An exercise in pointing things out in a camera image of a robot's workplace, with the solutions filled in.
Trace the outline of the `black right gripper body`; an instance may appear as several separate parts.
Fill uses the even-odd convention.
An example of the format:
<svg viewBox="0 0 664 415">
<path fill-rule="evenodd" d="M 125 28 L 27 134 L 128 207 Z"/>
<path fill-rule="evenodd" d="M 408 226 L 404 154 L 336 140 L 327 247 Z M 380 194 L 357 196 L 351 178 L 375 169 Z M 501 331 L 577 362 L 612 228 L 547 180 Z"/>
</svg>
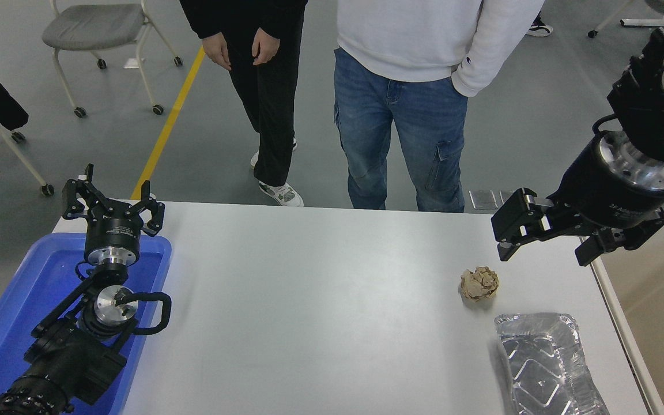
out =
<svg viewBox="0 0 664 415">
<path fill-rule="evenodd" d="M 550 198 L 595 224 L 633 228 L 664 204 L 664 162 L 646 156 L 627 137 L 596 137 Z"/>
</svg>

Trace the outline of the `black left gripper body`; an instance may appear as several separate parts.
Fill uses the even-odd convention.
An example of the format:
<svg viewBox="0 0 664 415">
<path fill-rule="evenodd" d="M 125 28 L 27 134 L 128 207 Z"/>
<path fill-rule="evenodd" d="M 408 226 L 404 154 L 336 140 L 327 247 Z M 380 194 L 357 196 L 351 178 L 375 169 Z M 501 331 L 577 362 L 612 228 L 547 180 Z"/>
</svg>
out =
<svg viewBox="0 0 664 415">
<path fill-rule="evenodd" d="M 96 205 L 87 213 L 85 252 L 117 247 L 139 252 L 139 239 L 144 221 L 140 216 L 126 218 L 125 211 Z"/>
</svg>

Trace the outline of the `person's right hand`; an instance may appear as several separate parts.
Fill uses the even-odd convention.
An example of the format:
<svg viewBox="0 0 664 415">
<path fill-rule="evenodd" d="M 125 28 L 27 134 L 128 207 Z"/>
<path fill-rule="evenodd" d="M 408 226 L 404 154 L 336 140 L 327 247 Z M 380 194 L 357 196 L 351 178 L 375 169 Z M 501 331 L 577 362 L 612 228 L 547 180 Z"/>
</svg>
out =
<svg viewBox="0 0 664 415">
<path fill-rule="evenodd" d="M 201 39 L 201 47 L 213 63 L 227 71 L 232 70 L 228 44 L 222 32 Z"/>
</svg>

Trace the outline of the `person's left hand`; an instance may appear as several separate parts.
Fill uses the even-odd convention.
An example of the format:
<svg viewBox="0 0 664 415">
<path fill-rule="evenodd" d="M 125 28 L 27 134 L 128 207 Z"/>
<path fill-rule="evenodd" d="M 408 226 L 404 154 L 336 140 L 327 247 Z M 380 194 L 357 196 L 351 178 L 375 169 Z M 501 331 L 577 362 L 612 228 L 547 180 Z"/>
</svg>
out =
<svg viewBox="0 0 664 415">
<path fill-rule="evenodd" d="M 264 31 L 261 27 L 256 30 L 255 37 L 251 44 L 252 64 L 260 66 L 268 63 L 280 49 L 280 39 L 273 37 Z"/>
</svg>

